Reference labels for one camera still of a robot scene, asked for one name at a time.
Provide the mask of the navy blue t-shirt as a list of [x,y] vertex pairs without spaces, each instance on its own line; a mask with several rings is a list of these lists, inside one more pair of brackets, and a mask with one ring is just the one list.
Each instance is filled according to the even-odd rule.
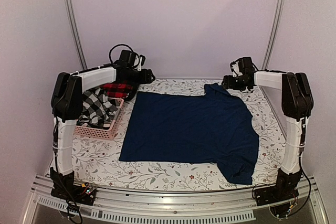
[[250,185],[259,136],[241,98],[219,84],[199,96],[139,92],[120,161],[213,163],[229,183]]

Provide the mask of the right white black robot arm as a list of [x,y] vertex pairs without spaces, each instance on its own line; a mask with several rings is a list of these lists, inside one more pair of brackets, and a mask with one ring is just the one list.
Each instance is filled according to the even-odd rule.
[[313,97],[305,73],[278,70],[258,70],[251,57],[242,57],[230,63],[231,75],[223,77],[222,87],[233,90],[252,90],[253,87],[281,91],[281,108],[286,118],[285,155],[278,170],[276,184],[256,189],[253,197],[263,206],[298,197],[298,182],[306,177],[302,155],[306,145],[306,131],[313,109]]

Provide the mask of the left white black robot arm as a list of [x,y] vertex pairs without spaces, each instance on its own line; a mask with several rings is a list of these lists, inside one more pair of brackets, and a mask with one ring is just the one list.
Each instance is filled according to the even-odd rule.
[[54,162],[50,168],[50,177],[54,183],[52,196],[64,199],[70,205],[93,205],[96,189],[88,183],[84,186],[75,185],[72,165],[72,136],[82,113],[82,94],[115,81],[127,80],[136,85],[152,83],[155,75],[152,70],[143,68],[144,62],[145,56],[129,49],[121,51],[117,61],[58,75],[51,99],[54,116]]

